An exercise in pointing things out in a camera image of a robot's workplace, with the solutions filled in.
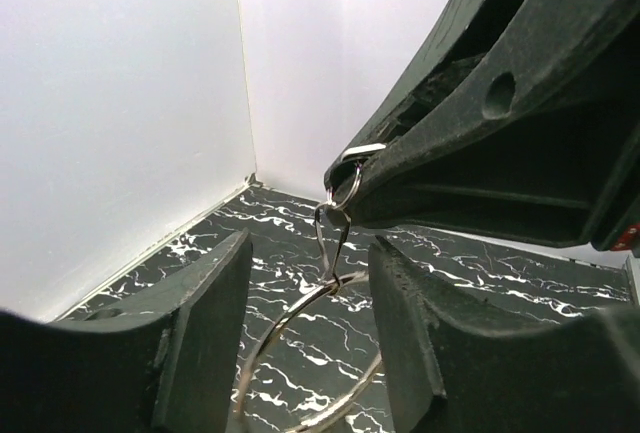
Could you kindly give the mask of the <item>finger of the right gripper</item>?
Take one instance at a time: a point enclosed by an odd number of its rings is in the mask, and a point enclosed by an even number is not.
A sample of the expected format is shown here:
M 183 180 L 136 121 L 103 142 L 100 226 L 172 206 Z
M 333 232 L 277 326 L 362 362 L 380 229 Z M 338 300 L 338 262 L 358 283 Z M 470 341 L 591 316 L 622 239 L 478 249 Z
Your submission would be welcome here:
M 525 0 L 449 0 L 435 26 L 352 147 L 396 143 L 477 68 Z M 392 168 L 398 181 L 461 188 L 530 188 L 543 175 L 539 157 L 516 149 L 521 128 L 434 157 L 417 143 L 418 163 Z
M 552 247 L 639 223 L 639 0 L 449 0 L 357 143 L 349 210 Z

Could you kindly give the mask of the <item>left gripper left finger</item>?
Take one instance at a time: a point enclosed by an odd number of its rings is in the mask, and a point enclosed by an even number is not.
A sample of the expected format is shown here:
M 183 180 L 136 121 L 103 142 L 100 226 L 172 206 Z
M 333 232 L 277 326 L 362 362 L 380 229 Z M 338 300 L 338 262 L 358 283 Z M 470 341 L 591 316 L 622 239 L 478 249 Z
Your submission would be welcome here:
M 1 315 L 5 432 L 223 432 L 252 264 L 247 231 L 84 320 Z

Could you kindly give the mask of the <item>large silver keyring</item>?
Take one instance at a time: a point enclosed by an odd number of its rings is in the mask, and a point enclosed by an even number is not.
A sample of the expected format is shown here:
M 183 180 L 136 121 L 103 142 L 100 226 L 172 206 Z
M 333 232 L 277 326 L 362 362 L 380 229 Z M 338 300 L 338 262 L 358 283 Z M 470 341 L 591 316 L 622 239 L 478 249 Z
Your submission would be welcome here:
M 320 285 L 313 274 L 254 270 L 238 361 L 244 363 L 272 324 Z M 245 400 L 242 432 L 284 432 L 320 412 L 363 378 L 378 341 L 369 288 L 355 281 L 313 301 L 259 359 Z

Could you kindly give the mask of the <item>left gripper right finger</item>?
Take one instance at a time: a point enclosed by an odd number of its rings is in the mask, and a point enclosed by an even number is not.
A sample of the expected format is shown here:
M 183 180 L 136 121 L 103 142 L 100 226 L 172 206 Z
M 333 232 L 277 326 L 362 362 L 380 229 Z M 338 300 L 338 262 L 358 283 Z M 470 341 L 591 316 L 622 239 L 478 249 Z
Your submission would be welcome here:
M 639 311 L 553 324 L 420 268 L 383 237 L 369 284 L 399 432 L 635 432 Z

